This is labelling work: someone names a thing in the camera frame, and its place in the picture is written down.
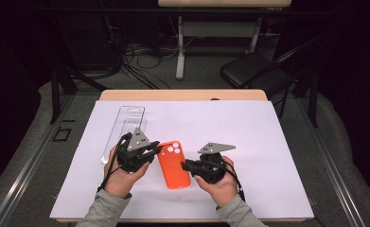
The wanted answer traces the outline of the white table sheet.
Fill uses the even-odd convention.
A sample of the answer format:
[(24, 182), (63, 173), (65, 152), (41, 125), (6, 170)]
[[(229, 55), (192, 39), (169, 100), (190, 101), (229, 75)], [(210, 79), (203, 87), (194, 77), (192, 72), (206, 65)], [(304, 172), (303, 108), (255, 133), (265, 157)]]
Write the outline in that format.
[[(89, 118), (50, 216), (83, 218), (102, 182), (101, 158), (122, 101), (99, 101)], [(245, 199), (261, 219), (307, 219), (313, 212), (269, 101), (142, 101), (151, 141), (181, 142), (187, 159), (197, 159), (209, 142), (228, 144)], [(217, 219), (216, 205), (195, 183), (167, 188), (153, 162), (132, 188), (123, 220), (135, 222)]]

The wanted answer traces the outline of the black metal stand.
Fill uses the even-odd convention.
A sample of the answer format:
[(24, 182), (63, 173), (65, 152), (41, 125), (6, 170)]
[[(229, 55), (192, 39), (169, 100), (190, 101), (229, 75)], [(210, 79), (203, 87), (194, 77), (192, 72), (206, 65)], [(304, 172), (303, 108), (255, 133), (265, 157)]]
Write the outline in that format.
[(308, 118), (313, 127), (317, 128), (318, 71), (316, 69), (304, 69), (296, 78), (297, 82), (293, 89), (293, 96), (302, 98), (309, 92)]
[(60, 88), (63, 88), (68, 96), (74, 96), (78, 91), (74, 79), (81, 80), (100, 92), (105, 91), (106, 87), (82, 74), (72, 63), (68, 63), (66, 57), (62, 53), (64, 41), (59, 40), (57, 36), (54, 38), (49, 37), (45, 40), (48, 43), (48, 52), (52, 66), (51, 95), (53, 114), (50, 123), (54, 124), (62, 112)]

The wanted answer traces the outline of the black folding chair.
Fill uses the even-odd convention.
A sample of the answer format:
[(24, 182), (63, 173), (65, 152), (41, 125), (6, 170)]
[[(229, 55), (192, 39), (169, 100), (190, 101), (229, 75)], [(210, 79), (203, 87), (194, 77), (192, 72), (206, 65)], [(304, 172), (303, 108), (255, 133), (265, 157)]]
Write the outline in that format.
[(235, 89), (259, 89), (266, 94), (267, 98), (283, 91), (283, 97), (274, 103), (274, 105), (281, 104), (278, 115), (281, 118), (291, 85), (308, 71), (307, 63), (290, 72), (286, 71), (286, 66), (297, 57), (306, 59), (306, 54), (309, 55), (322, 39), (322, 36), (315, 37), (273, 61), (256, 52), (244, 55), (222, 66), (220, 76)]

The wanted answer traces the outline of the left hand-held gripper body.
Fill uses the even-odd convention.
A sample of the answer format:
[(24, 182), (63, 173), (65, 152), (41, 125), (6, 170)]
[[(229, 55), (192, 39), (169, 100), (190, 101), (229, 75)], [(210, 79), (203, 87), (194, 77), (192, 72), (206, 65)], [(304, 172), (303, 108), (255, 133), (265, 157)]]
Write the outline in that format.
[(117, 160), (127, 172), (136, 172), (145, 162), (152, 160), (151, 141), (139, 129), (128, 132), (121, 137), (117, 146)]

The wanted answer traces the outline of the clear plastic slotted rack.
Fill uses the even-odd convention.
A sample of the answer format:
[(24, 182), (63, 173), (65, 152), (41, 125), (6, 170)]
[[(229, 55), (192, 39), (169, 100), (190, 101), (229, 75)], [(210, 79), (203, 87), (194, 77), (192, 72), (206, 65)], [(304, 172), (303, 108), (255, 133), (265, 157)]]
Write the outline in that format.
[(144, 131), (147, 126), (145, 108), (141, 106), (121, 106), (116, 114), (115, 122), (110, 132), (108, 142), (104, 149), (101, 163), (107, 164), (109, 161), (110, 150), (118, 143), (119, 139), (128, 132), (136, 129)]

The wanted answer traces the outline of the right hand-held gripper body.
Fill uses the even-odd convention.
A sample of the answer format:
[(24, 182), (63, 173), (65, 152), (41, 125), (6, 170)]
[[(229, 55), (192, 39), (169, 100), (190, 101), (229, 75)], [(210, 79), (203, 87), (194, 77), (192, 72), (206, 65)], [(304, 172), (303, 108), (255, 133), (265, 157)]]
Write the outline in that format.
[(202, 177), (207, 183), (219, 182), (226, 172), (221, 153), (235, 148), (234, 145), (207, 143), (199, 150), (202, 165), (196, 173), (190, 173)]

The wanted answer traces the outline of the white-legged wooden desk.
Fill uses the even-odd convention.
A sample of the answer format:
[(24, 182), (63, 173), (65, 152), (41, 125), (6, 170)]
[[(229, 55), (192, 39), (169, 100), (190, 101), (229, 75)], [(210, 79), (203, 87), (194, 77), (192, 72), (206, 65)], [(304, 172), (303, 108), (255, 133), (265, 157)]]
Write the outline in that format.
[[(160, 7), (166, 8), (287, 8), (292, 0), (158, 0)], [(184, 22), (178, 20), (178, 61), (176, 79), (184, 78), (185, 51), (184, 37), (243, 37), (250, 38), (246, 53), (255, 51), (261, 28), (261, 18), (255, 22)]]

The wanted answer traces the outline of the person's right hand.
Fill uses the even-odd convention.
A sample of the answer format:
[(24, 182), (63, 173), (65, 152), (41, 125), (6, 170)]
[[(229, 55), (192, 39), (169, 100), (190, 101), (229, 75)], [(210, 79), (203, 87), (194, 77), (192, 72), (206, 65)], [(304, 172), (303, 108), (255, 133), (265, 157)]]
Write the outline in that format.
[(210, 195), (219, 208), (225, 206), (238, 195), (238, 183), (233, 177), (234, 162), (227, 156), (223, 156), (222, 159), (227, 167), (227, 172), (219, 182), (211, 184), (198, 175), (194, 176), (199, 187)]

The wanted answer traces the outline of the metal floor rail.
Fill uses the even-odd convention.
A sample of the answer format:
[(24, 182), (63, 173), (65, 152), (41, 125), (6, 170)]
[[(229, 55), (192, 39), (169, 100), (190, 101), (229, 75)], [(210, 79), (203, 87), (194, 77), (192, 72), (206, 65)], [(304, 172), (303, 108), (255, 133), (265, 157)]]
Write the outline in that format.
[(315, 128), (311, 123), (308, 115), (308, 105), (306, 101), (303, 99), (296, 99), (295, 100), (298, 109), (303, 116), (305, 124), (310, 131), (310, 134), (313, 137), (314, 143), (316, 148), (318, 149), (319, 156), (322, 160), (323, 166), (326, 169), (326, 173), (328, 175), (329, 180), (334, 188), (334, 191), (338, 197), (338, 200), (344, 210), (344, 213), (348, 219), (348, 222), (351, 227), (366, 227), (363, 219), (361, 218), (361, 214), (358, 211), (358, 208), (353, 201), (351, 194), (344, 183), (344, 180), (335, 165), (334, 160), (327, 148), (325, 141), (319, 131), (318, 128)]
[(69, 96), (55, 123), (41, 104), (26, 136), (0, 177), (0, 227), (70, 227), (50, 217), (78, 142), (80, 122)]

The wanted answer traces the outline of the orange phone case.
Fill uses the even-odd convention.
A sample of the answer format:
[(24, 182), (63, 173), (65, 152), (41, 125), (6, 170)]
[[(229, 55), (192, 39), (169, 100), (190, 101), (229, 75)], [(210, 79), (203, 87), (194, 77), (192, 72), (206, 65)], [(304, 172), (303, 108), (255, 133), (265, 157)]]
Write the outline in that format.
[(182, 145), (179, 141), (160, 144), (161, 151), (157, 154), (160, 167), (168, 189), (179, 189), (191, 184), (189, 174), (182, 169), (185, 161)]

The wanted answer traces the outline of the light wooden table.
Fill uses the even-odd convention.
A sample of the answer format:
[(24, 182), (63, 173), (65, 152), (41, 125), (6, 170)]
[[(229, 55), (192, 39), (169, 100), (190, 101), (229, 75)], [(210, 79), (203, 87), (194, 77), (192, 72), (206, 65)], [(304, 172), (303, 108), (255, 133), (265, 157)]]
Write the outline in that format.
[(182, 143), (195, 159), (208, 142), (234, 145), (228, 156), (246, 201), (263, 220), (313, 216), (273, 104), (259, 90), (107, 90), (97, 101), (50, 216), (83, 218), (103, 177), (101, 158), (121, 106), (145, 108), (150, 140)]

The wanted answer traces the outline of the person's left hand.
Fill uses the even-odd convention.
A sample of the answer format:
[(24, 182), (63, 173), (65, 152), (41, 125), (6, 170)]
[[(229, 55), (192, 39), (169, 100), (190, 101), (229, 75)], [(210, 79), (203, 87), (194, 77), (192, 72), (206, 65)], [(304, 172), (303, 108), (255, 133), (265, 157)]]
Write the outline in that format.
[(112, 195), (125, 199), (131, 192), (133, 185), (146, 174), (150, 163), (143, 164), (134, 173), (128, 173), (118, 168), (118, 161), (113, 160), (114, 153), (115, 148), (112, 148), (109, 154), (109, 162), (104, 167), (104, 176), (107, 176), (109, 172), (111, 174), (103, 189)]

